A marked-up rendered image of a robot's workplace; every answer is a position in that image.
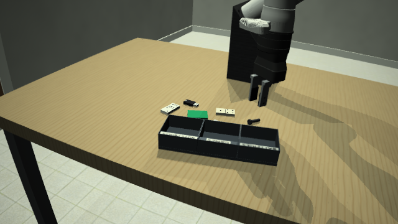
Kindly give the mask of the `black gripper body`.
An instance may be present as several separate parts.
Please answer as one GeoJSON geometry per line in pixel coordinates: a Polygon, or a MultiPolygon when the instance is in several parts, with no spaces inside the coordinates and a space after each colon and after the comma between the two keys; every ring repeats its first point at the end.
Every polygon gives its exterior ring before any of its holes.
{"type": "Polygon", "coordinates": [[[285,80],[287,56],[294,33],[295,9],[263,5],[261,19],[241,18],[239,27],[259,34],[253,73],[272,82],[285,80]]]}

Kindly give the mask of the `dark grey rack of labelled bins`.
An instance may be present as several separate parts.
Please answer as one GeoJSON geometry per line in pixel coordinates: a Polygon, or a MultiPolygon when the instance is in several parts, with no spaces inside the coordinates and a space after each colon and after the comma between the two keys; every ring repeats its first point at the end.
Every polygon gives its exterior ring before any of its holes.
{"type": "Polygon", "coordinates": [[[158,144],[168,151],[269,166],[277,166],[280,154],[278,129],[171,114],[158,133],[158,144]]]}

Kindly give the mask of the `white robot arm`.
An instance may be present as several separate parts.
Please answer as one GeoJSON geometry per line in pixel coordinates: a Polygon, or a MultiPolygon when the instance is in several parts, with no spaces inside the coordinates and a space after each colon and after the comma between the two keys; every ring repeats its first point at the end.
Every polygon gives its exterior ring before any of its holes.
{"type": "Polygon", "coordinates": [[[248,19],[260,19],[263,5],[281,9],[295,9],[303,0],[251,0],[243,7],[242,13],[248,19]]]}

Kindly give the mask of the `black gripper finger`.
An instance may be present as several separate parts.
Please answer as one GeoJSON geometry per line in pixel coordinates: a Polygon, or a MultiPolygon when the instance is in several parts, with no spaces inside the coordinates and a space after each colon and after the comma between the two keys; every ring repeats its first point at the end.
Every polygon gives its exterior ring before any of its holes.
{"type": "Polygon", "coordinates": [[[272,83],[268,80],[262,81],[261,92],[259,94],[258,107],[266,106],[267,97],[268,97],[268,93],[269,93],[269,87],[271,84],[275,84],[275,83],[272,83]]]}
{"type": "Polygon", "coordinates": [[[256,74],[253,74],[250,76],[251,78],[251,86],[250,86],[250,91],[249,91],[249,101],[254,101],[257,100],[257,94],[258,94],[258,85],[259,85],[259,79],[262,78],[256,74]]]}

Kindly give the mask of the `black usb stick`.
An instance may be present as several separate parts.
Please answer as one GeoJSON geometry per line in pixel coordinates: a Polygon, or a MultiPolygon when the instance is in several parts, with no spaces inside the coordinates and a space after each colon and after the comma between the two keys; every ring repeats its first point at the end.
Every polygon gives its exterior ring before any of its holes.
{"type": "Polygon", "coordinates": [[[191,100],[185,100],[183,103],[188,106],[196,106],[196,107],[198,106],[198,103],[196,103],[195,101],[191,101],[191,100]]]}

